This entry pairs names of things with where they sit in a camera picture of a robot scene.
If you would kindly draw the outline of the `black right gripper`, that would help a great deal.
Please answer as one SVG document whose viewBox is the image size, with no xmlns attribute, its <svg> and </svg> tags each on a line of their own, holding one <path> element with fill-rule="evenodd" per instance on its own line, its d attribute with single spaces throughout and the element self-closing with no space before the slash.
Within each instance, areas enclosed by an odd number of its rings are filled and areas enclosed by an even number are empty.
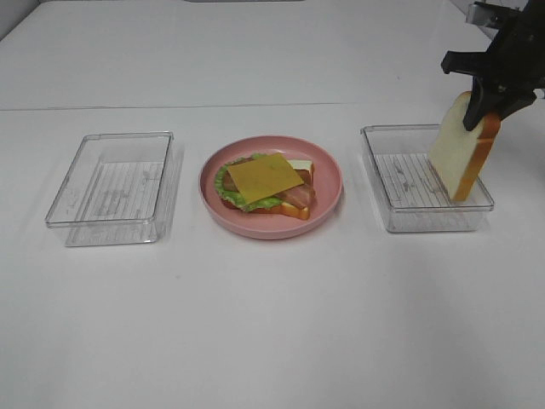
<svg viewBox="0 0 545 409">
<path fill-rule="evenodd" d="M 534 103 L 544 87 L 544 2 L 529 1 L 522 9 L 474 1 L 466 22 L 496 29 L 483 52 L 449 51 L 441 62 L 445 73 L 473 76 L 465 130 L 473 130 L 488 113 L 501 120 Z"/>
</svg>

